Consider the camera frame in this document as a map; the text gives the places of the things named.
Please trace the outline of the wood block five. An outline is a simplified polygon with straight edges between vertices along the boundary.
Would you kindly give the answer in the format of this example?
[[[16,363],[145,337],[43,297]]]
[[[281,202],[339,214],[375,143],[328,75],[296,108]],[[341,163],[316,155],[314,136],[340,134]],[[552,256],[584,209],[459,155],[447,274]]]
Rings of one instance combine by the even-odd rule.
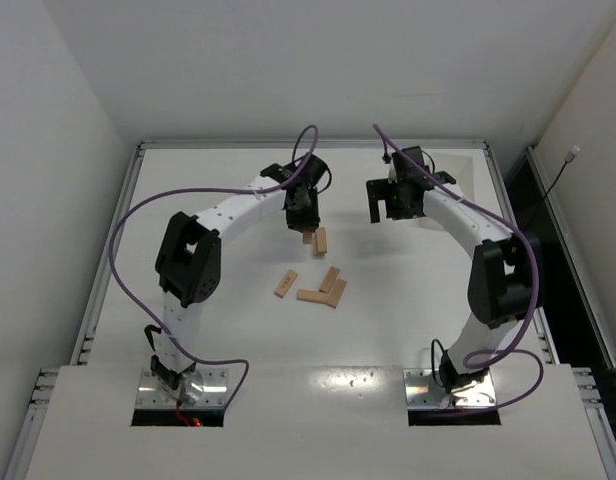
[[[274,294],[279,298],[284,298],[297,278],[298,273],[292,269],[289,269],[277,285]]]

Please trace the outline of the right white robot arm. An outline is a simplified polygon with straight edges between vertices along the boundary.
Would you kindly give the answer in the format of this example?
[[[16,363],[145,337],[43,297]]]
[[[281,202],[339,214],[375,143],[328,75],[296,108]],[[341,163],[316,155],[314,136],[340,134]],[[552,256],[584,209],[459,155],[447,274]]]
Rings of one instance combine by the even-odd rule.
[[[429,218],[471,261],[469,318],[433,370],[438,385],[452,392],[482,379],[520,343],[542,301],[541,247],[469,200],[420,147],[385,152],[382,160],[389,167],[387,178],[366,183],[371,222],[378,222],[381,207],[391,220]]]

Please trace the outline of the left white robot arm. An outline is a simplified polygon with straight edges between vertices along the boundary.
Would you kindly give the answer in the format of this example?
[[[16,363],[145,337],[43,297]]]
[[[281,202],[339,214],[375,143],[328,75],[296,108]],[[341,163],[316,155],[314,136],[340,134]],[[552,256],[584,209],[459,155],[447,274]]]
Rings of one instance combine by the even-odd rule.
[[[155,269],[164,294],[159,334],[150,339],[151,371],[171,391],[200,363],[182,353],[197,336],[203,303],[221,279],[222,248],[264,217],[283,211],[287,228],[301,234],[320,226],[318,183],[330,173],[312,155],[304,168],[272,164],[246,188],[194,215],[178,212],[167,225]]]

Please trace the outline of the wood block one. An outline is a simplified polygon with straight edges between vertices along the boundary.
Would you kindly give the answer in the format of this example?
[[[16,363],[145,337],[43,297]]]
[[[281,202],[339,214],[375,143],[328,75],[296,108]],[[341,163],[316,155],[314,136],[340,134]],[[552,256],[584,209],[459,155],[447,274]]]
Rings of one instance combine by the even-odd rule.
[[[323,257],[328,252],[327,233],[324,227],[319,227],[314,233],[313,253],[316,257]]]

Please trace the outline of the white plastic box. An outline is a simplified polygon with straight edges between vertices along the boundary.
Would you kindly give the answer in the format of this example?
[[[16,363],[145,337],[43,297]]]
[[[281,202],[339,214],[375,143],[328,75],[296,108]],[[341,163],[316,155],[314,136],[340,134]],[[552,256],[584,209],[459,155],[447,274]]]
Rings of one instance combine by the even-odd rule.
[[[430,180],[423,176],[425,188],[422,192],[421,217],[419,221],[423,228],[444,230],[453,236],[460,233],[477,230],[474,211],[465,203],[465,195],[457,185],[456,179],[440,170],[435,160],[424,152],[425,168]]]

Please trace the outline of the wood block seven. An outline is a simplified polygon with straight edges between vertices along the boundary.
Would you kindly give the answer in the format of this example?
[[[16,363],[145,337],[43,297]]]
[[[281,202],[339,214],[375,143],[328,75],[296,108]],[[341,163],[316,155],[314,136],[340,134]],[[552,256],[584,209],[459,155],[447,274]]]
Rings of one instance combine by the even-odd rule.
[[[329,294],[321,291],[314,291],[308,289],[299,289],[297,291],[296,298],[299,301],[325,304],[328,302]]]

